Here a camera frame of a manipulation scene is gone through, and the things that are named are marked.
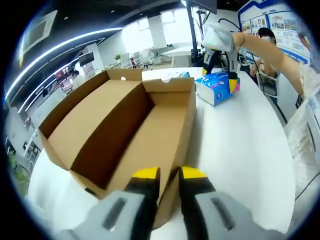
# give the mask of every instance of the wall display board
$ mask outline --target wall display board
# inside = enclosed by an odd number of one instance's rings
[[[297,16],[291,11],[279,11],[269,13],[269,19],[278,47],[289,57],[307,64],[310,52],[298,38]]]
[[[246,34],[251,34],[251,23],[250,23],[250,20],[248,21],[244,21],[241,25],[241,29],[242,29],[242,32],[246,33]]]
[[[253,36],[259,37],[258,30],[260,28],[268,28],[267,17],[267,15],[261,15],[250,20]]]

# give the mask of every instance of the desk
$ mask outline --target desk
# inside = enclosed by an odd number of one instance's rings
[[[183,68],[189,67],[191,65],[191,49],[193,46],[183,46],[170,51],[162,53],[162,55],[167,57],[172,57],[171,68]]]
[[[142,72],[143,80],[172,71],[201,76],[201,68]],[[241,90],[215,107],[196,98],[196,117],[186,162],[207,174],[217,191],[246,206],[256,223],[285,233],[295,202],[295,179],[287,138],[268,100],[245,73]],[[43,150],[29,185],[30,200],[47,212],[53,231],[80,224],[97,200],[85,192]],[[151,239],[187,239],[179,205],[172,219],[156,229]]]

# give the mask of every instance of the led light strip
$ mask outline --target led light strip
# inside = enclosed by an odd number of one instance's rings
[[[105,39],[105,37],[103,37],[103,38],[98,38],[98,40],[100,40],[99,43],[101,43],[104,39]],[[78,45],[78,46],[75,46],[75,47],[73,47],[73,48],[70,48],[70,49],[67,50],[67,51],[64,51],[63,53],[59,54],[58,56],[55,56],[55,57],[52,58],[50,61],[46,62],[44,65],[42,65],[41,67],[39,67],[36,71],[34,71],[34,73],[33,73],[30,77],[28,77],[27,80],[26,80],[24,83],[27,83],[37,72],[39,72],[43,67],[45,67],[47,64],[49,64],[49,63],[52,62],[53,60],[57,59],[58,57],[60,57],[60,56],[62,56],[62,55],[64,55],[64,54],[70,52],[70,51],[73,50],[73,49],[79,48],[79,47],[81,47],[81,46],[83,46],[83,45],[86,45],[86,44],[89,44],[89,43],[94,43],[94,42],[96,42],[96,41],[97,41],[97,40],[87,41],[87,42],[85,42],[85,43],[83,43],[83,44],[80,44],[80,45]],[[22,86],[19,88],[19,90],[16,92],[16,94],[13,96],[13,98],[12,98],[11,101],[10,101],[11,103],[14,101],[14,99],[15,99],[16,96],[18,95],[19,91],[20,91],[23,87],[24,87],[24,86],[22,85]]]
[[[24,110],[25,112],[28,111],[28,109],[32,106],[32,104],[34,104],[34,102],[38,99],[38,97],[41,96],[42,92],[43,92],[43,90],[41,90],[41,91],[39,92],[39,94],[35,96],[35,98],[30,102],[30,104],[29,104],[29,105],[26,107],[26,109]]]
[[[54,73],[52,73],[50,76],[48,76],[45,80],[43,80],[43,82],[41,82],[33,91],[32,93],[26,98],[26,100],[23,102],[23,104],[21,105],[21,107],[18,110],[18,114],[22,111],[22,109],[25,107],[25,105],[27,104],[27,102],[29,101],[29,99],[33,96],[33,94],[36,93],[36,91],[43,85],[45,84],[45,82],[51,78],[52,76],[54,76],[56,73],[58,73],[59,71],[61,71],[62,69],[64,69],[65,67],[67,67],[69,64],[73,63],[74,61],[77,61],[79,58],[77,57],[76,59],[72,60],[71,62],[67,63],[66,65],[60,67],[58,70],[56,70]]]
[[[47,56],[48,54],[52,53],[53,51],[63,47],[64,45],[67,45],[73,41],[76,41],[78,39],[82,39],[84,37],[88,37],[94,34],[100,34],[100,33],[106,33],[106,32],[110,32],[110,31],[117,31],[117,30],[122,30],[122,27],[115,27],[115,28],[107,28],[107,29],[102,29],[102,30],[97,30],[97,31],[92,31],[92,32],[88,32],[76,37],[73,37],[67,41],[61,42],[60,44],[54,46],[53,48],[49,49],[48,51],[44,52],[43,54],[41,54],[40,56],[38,56],[33,62],[31,62],[20,74],[19,76],[14,80],[13,84],[10,86],[8,92],[6,93],[4,100],[7,99],[7,97],[9,96],[9,94],[11,93],[11,91],[13,90],[13,88],[17,85],[17,83],[21,80],[21,78],[37,63],[39,62],[41,59],[43,59],[45,56]]]
[[[57,79],[53,79],[47,86],[45,86],[44,88],[46,89],[47,87],[49,87],[51,84],[53,84],[55,81],[57,81]],[[30,104],[26,107],[26,109],[24,110],[25,112],[28,111],[28,109],[31,107],[32,104],[34,104],[35,100],[41,96],[43,90],[41,90],[36,96],[35,98],[30,102]]]

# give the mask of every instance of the cardboard box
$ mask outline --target cardboard box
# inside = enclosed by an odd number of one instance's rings
[[[39,131],[50,160],[98,199],[123,190],[135,171],[160,167],[159,227],[178,194],[195,113],[193,78],[142,82],[141,69],[111,69],[68,95]]]

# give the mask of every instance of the computer monitor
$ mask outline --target computer monitor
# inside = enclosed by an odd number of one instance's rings
[[[94,58],[94,53],[92,51],[79,56],[80,67],[92,62],[93,60],[95,60],[95,58]]]

